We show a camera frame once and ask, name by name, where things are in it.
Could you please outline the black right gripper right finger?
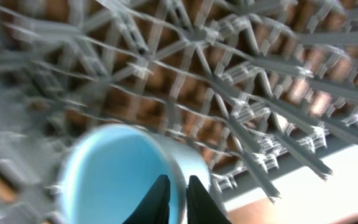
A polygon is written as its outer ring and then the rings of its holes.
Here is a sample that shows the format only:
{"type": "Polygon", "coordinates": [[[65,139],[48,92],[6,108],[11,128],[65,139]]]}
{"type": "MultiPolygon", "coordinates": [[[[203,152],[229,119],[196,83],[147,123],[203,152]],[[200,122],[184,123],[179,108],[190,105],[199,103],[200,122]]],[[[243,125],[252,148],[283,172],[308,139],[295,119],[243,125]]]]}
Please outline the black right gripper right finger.
{"type": "Polygon", "coordinates": [[[231,224],[195,175],[189,178],[186,203],[188,224],[231,224]]]}

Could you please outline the blue cup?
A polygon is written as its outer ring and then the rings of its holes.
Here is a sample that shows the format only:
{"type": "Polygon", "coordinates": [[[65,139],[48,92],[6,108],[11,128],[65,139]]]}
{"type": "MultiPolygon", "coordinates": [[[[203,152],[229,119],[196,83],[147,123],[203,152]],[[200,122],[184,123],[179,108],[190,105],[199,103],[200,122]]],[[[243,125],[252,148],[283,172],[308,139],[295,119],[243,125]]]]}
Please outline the blue cup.
{"type": "Polygon", "coordinates": [[[60,171],[58,198],[68,224],[123,223],[162,174],[170,180],[168,222],[182,223],[190,176],[210,188],[208,166],[193,148],[133,126],[94,128],[71,150],[60,171]]]}

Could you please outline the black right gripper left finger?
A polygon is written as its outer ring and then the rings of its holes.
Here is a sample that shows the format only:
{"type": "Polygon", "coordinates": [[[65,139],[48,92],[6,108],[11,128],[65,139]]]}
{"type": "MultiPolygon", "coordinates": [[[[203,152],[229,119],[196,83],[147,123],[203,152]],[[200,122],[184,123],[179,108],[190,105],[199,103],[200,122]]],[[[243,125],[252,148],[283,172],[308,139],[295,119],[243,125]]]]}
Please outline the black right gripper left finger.
{"type": "Polygon", "coordinates": [[[160,175],[124,224],[168,224],[170,180],[160,175]]]}

